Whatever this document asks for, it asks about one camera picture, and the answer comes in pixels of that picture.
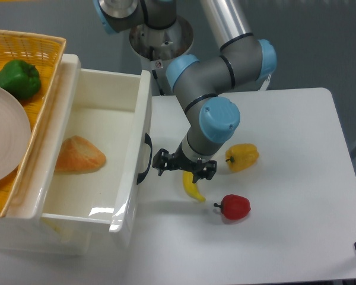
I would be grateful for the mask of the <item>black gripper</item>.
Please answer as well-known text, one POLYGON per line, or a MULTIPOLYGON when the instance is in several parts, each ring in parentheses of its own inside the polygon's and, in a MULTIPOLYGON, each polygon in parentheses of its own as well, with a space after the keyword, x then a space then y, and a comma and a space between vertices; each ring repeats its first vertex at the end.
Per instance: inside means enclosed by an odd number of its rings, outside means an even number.
POLYGON ((183 170, 193 174, 192 182, 197 183, 198 180, 211 180, 217 172, 217 162, 209 160, 204 163, 202 159, 191 161, 182 151, 170 154, 166 149, 161 148, 154 155, 152 167, 157 169, 158 176, 161 176, 165 171, 183 170))

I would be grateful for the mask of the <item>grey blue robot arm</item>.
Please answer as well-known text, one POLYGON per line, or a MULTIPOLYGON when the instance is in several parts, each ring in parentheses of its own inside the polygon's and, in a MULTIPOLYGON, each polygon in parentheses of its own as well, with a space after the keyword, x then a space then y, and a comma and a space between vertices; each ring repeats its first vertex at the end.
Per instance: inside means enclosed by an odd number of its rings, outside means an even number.
POLYGON ((252 33, 239 1, 202 1, 202 8, 220 50, 201 62, 189 53, 190 24, 177 14, 175 1, 95 1, 107 33, 129 31, 129 42, 147 61, 160 94, 173 94, 190 127, 174 153, 150 155, 148 165, 159 173, 184 170, 193 181, 215 175, 215 153, 240 123, 238 107, 223 97, 243 84, 263 80, 276 69, 274 47, 252 33))

